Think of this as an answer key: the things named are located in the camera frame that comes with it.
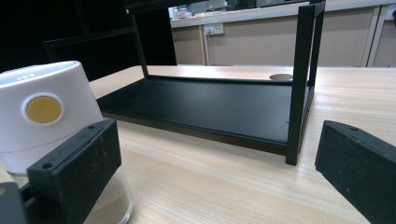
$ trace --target black shelf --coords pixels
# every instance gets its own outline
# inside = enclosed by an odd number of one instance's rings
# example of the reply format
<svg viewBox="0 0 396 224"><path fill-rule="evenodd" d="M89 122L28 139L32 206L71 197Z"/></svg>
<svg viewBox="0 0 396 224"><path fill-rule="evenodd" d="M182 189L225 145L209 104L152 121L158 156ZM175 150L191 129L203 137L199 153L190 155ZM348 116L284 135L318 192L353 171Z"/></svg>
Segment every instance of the black shelf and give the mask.
<svg viewBox="0 0 396 224"><path fill-rule="evenodd" d="M295 165L315 92L324 8L321 0L299 7L292 81L150 75L137 27L144 78L98 99L99 107L108 118L286 155Z"/></svg>

